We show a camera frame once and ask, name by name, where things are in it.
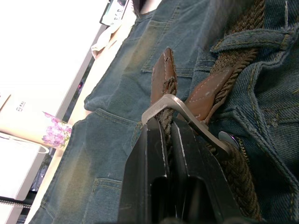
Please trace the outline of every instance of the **black object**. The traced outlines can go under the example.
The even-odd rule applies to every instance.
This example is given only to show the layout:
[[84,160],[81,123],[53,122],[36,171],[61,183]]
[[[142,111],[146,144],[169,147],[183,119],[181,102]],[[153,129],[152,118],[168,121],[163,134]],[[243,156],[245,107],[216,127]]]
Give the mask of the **black object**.
[[100,23],[112,26],[116,21],[120,21],[123,18],[128,2],[129,0],[109,0]]
[[118,223],[247,223],[218,161],[185,121],[174,119],[171,139],[170,178],[158,120],[143,127],[126,163]]
[[132,2],[134,7],[134,13],[135,15],[139,16],[146,0],[132,0]]

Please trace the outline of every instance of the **metal belt buckle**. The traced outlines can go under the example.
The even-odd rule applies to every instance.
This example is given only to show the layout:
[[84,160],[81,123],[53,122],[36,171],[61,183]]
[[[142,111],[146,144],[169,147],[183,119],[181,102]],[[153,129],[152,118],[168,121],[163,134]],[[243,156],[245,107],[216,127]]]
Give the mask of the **metal belt buckle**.
[[155,117],[159,112],[166,108],[172,108],[178,111],[184,119],[187,121],[190,127],[192,127],[200,136],[202,136],[208,143],[216,148],[213,155],[218,160],[227,160],[230,157],[229,148],[223,144],[218,138],[213,136],[207,126],[198,121],[188,107],[184,104],[182,100],[171,94],[165,94],[156,103],[154,103],[150,108],[148,108],[142,114],[142,124],[145,125],[151,118]]
[[126,162],[118,224],[245,224],[219,162],[187,122],[173,118],[171,139],[170,164],[158,119],[143,126]]

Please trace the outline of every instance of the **denim seam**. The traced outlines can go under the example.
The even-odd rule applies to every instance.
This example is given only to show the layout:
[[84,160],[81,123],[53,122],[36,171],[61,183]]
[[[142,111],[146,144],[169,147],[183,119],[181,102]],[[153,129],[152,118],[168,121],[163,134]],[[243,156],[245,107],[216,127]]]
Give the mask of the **denim seam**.
[[253,113],[254,113],[254,118],[255,118],[255,121],[257,123],[257,127],[258,127],[258,130],[260,133],[262,133],[262,129],[260,127],[260,123],[257,119],[257,114],[256,114],[256,108],[255,108],[255,105],[254,105],[254,102],[253,102],[253,98],[252,98],[252,95],[251,95],[251,88],[252,88],[252,82],[253,82],[253,76],[254,76],[254,73],[257,69],[257,66],[258,64],[256,64],[252,70],[252,73],[251,73],[251,76],[250,76],[250,82],[249,82],[249,85],[247,87],[247,92],[248,92],[248,95],[249,95],[249,98],[250,98],[250,103],[251,103],[251,106],[252,106],[252,109],[253,109]]
[[131,42],[131,41],[138,41],[141,37],[134,37],[134,38],[128,38],[128,39],[125,39],[122,43],[128,43],[128,42]]
[[53,211],[51,211],[51,209],[49,208],[49,204],[48,203],[46,203],[46,202],[44,202],[43,204],[41,204],[41,207],[43,208],[43,209],[45,209],[45,211],[47,212],[47,214],[53,219],[53,221],[54,221],[54,219],[55,219],[55,216],[54,216],[54,212]]
[[149,56],[149,58],[148,58],[148,60],[146,61],[146,63],[143,65],[143,68],[149,65],[150,61],[152,60],[153,55],[154,55],[155,52],[156,52],[157,46],[158,46],[158,45],[160,44],[160,42],[161,42],[161,39],[164,37],[165,33],[168,31],[168,29],[169,29],[170,25],[172,24],[173,20],[177,17],[178,12],[179,12],[179,6],[178,6],[178,5],[179,5],[179,2],[177,3],[176,8],[175,8],[175,10],[173,11],[173,13],[172,13],[172,15],[171,15],[171,18],[170,18],[169,21],[166,23],[166,25],[165,25],[165,27],[164,27],[164,29],[163,29],[161,35],[160,35],[160,38],[159,38],[159,40],[157,41],[157,44],[154,46],[154,48],[153,48],[153,50],[152,50],[152,52],[151,52],[151,55]]
[[[264,151],[265,153],[267,153],[267,151],[263,150],[263,148],[257,144],[257,146],[262,150]],[[282,176],[282,178],[288,183],[289,185],[289,189],[290,189],[290,192],[291,192],[291,200],[290,200],[290,220],[292,221],[292,210],[293,210],[293,207],[294,207],[294,204],[293,204],[293,198],[294,198],[294,192],[295,192],[295,189],[293,188],[292,184],[289,182],[289,180],[286,178],[286,176],[281,172],[281,170],[277,167],[277,165],[273,162],[273,160],[270,160],[272,165],[274,165],[274,168],[276,169],[276,171]]]
[[149,24],[149,27],[157,27],[157,28],[160,28],[160,27],[163,27],[163,25],[161,25],[161,26],[156,26],[156,25],[153,25],[153,24]]
[[102,109],[97,109],[95,111],[95,113],[107,120],[110,120],[114,123],[117,123],[117,124],[121,124],[121,125],[124,125],[124,126],[130,126],[130,124],[135,124],[136,122],[135,121],[132,121],[132,120],[128,120],[128,119],[125,119],[125,118],[122,118],[122,117],[118,117],[114,114],[110,114]]
[[198,60],[197,62],[216,62],[216,60],[208,60],[208,59],[206,59],[206,60],[204,60],[204,59],[200,59],[200,60]]
[[40,208],[38,208],[38,210],[36,211],[36,213],[33,215],[30,223],[32,223],[33,221],[36,221],[38,219],[37,215],[40,214],[40,213],[41,213],[41,210],[40,210]]
[[107,187],[107,188],[111,188],[111,189],[116,189],[116,190],[121,190],[120,188],[116,188],[116,187],[111,187],[105,184],[96,184],[97,186],[103,186],[103,187]]
[[[145,70],[145,71],[152,71],[152,67],[149,66],[149,65],[146,65],[142,68],[142,70]],[[176,69],[176,71],[181,71],[181,70],[190,70],[190,71],[193,71],[194,69]]]
[[[146,67],[142,68],[142,71],[143,72],[152,72],[152,68],[150,66],[146,66]],[[186,77],[186,78],[192,78],[193,77],[193,74],[185,74],[185,73],[180,73],[179,72],[179,71],[184,71],[184,70],[193,71],[194,69],[176,69],[177,76],[178,77]]]
[[148,15],[145,15],[145,14],[144,14],[145,17],[144,17],[143,19],[138,19],[138,18],[136,18],[136,23],[140,23],[140,22],[143,22],[143,21],[145,21],[145,20],[148,20],[148,19],[153,18],[154,13],[155,13],[155,10],[149,12]]
[[84,215],[83,215],[83,218],[82,218],[82,221],[81,221],[82,224],[85,224],[85,223],[86,223],[86,222],[85,222],[85,218],[86,218],[86,215],[87,215],[87,211],[88,211],[89,203],[90,203],[91,197],[92,197],[93,194],[94,194],[95,186],[96,186],[96,184],[94,184],[94,182],[93,182],[93,188],[92,188],[92,191],[91,191],[90,196],[89,196],[89,198],[88,198],[88,202],[87,202],[87,204],[86,204],[86,206],[85,206],[85,212],[84,212]]
[[137,124],[136,124],[136,126],[135,126],[135,128],[134,128],[134,133],[133,133],[133,136],[132,136],[132,138],[131,138],[131,149],[133,149],[133,143],[135,143],[136,142],[136,138],[137,138],[137,128],[139,128],[139,129],[141,129],[141,127],[142,127],[142,123],[141,123],[141,121],[139,121]]
[[200,69],[211,69],[212,66],[200,66],[200,67],[197,67],[194,71],[200,71]]
[[288,46],[288,41],[289,41],[289,39],[290,39],[290,35],[289,34],[286,34],[285,35],[285,37],[284,37],[284,39],[282,40],[282,42],[281,42],[281,45],[280,45],[280,48],[281,49],[286,49],[287,48],[287,46]]
[[[228,38],[237,38],[237,37],[240,37],[240,36],[250,36],[250,35],[256,35],[256,34],[259,34],[259,33],[262,33],[262,34],[269,34],[269,35],[272,35],[272,34],[279,34],[278,32],[269,32],[269,31],[255,31],[255,32],[247,32],[247,33],[243,33],[241,32],[240,34],[238,35],[230,35],[228,37],[225,37],[224,39],[222,39],[221,41],[218,42],[218,44],[215,45],[215,47],[212,48],[212,50],[218,50],[220,47],[220,45],[222,44],[222,42],[224,42],[226,39]],[[264,42],[264,43],[275,43],[275,44],[279,44],[281,45],[281,42],[272,42],[272,41],[249,41],[249,42],[239,42],[239,43],[232,43],[232,44],[224,44],[224,46],[232,46],[232,45],[239,45],[239,44],[248,44],[248,43],[259,43],[259,42]]]
[[[277,119],[276,122],[278,123],[280,120],[289,120],[289,119],[296,119],[296,118],[299,118],[299,116],[285,117],[285,118],[275,118],[275,119]],[[268,125],[272,124],[272,120],[273,120],[273,118],[271,118],[271,119],[266,119],[267,124],[268,124]]]
[[98,182],[108,182],[108,183],[115,183],[115,184],[119,184],[119,185],[121,185],[121,182],[116,182],[116,181],[113,181],[113,180],[106,180],[106,179],[100,179],[100,178],[98,178],[98,179],[96,179],[95,180],[95,182],[94,182],[94,184],[95,185],[101,185],[101,183],[98,183]]
[[299,107],[299,104],[295,104],[292,106],[285,106],[285,107],[279,107],[279,108],[266,108],[266,109],[262,109],[262,111],[280,111],[280,110],[285,110],[285,109],[289,109],[289,108],[295,108],[295,107]]

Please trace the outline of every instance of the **white stitching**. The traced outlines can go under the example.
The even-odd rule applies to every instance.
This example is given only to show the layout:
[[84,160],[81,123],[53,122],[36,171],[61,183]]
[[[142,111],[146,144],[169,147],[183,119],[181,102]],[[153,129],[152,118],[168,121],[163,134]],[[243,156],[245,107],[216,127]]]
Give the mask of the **white stitching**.
[[164,79],[166,80],[166,56],[165,56],[165,52],[163,52],[163,56],[164,56],[164,71],[165,71]]
[[189,103],[196,102],[196,101],[198,101],[198,100],[200,100],[200,99],[206,98],[206,96],[204,96],[204,97],[202,97],[202,98],[199,98],[199,99],[196,99],[196,100],[192,100],[192,98],[194,98],[194,96],[195,96],[196,93],[201,89],[201,87],[202,87],[203,85],[205,85],[210,79],[212,79],[212,78],[214,78],[214,77],[216,77],[216,75],[213,76],[213,77],[208,78],[208,79],[207,79],[207,80],[206,80],[206,81],[205,81],[205,82],[198,88],[198,90],[197,90],[197,91],[194,93],[194,95],[191,97]]

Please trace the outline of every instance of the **faded denim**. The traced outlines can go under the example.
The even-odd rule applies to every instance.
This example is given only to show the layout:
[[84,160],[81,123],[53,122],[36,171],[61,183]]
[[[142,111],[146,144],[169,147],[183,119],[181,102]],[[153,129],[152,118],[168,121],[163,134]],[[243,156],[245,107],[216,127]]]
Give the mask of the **faded denim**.
[[196,40],[209,0],[163,0],[137,19],[104,77],[85,100],[93,111],[73,127],[41,207],[31,224],[116,222],[126,159],[150,105],[151,71],[166,47],[174,51],[177,96],[189,93],[228,49],[260,47],[210,123],[232,133],[254,176],[263,218],[299,220],[299,1],[267,0],[265,29],[229,35],[202,52]]

